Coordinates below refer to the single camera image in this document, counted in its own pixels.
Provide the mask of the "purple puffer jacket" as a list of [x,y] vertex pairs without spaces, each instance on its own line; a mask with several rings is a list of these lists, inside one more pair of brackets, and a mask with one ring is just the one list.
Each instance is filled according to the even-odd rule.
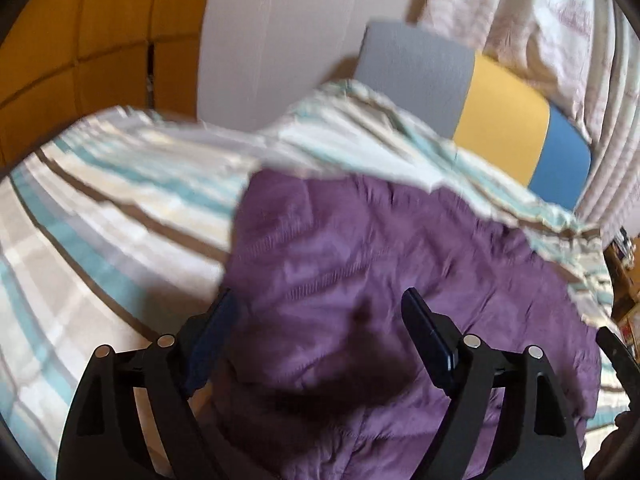
[[402,322],[411,287],[492,348],[543,348],[578,432],[596,412],[600,352],[565,278],[446,188],[258,172],[224,284],[241,316],[203,431],[231,479],[413,474],[448,401]]

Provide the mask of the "wooden bedside desk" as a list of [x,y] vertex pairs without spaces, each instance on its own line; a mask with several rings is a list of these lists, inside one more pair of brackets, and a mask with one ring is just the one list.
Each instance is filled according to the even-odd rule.
[[605,248],[604,258],[613,284],[612,319],[639,359],[639,237],[621,228]]

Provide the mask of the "striped bed duvet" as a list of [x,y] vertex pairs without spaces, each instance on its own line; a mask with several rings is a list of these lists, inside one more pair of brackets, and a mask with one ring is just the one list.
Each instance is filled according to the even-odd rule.
[[[94,349],[137,349],[173,333],[226,286],[235,215],[264,170],[446,188],[478,218],[525,234],[565,278],[594,340],[611,324],[597,228],[363,84],[326,84],[255,132],[112,107],[78,120],[1,181],[1,415],[38,474],[55,475]],[[599,352],[596,412],[576,429],[586,457],[628,405]]]

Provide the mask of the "grey yellow blue headboard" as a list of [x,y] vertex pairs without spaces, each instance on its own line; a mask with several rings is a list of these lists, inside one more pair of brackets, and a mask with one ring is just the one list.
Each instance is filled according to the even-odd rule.
[[587,141],[488,56],[413,25],[371,22],[355,78],[546,202],[577,206],[591,166]]

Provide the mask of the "white patterned curtain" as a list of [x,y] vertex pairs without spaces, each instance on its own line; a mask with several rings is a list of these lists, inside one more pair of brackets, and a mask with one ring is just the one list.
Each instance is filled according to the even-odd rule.
[[420,22],[531,84],[591,148],[579,218],[605,243],[639,205],[639,38],[614,0],[426,0]]

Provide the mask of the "brown wooden wardrobe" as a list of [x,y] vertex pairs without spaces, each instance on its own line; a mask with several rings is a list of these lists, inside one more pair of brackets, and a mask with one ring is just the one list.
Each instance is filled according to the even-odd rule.
[[196,114],[207,0],[26,0],[1,32],[1,166],[114,105]]

